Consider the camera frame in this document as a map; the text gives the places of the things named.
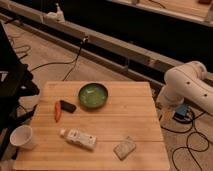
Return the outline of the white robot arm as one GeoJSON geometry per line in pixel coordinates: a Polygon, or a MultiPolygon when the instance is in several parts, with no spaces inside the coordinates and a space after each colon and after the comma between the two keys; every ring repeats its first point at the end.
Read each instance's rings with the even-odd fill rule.
{"type": "Polygon", "coordinates": [[[177,108],[188,99],[213,115],[213,87],[204,82],[207,69],[199,61],[191,61],[169,69],[164,75],[157,102],[163,107],[177,108]]]}

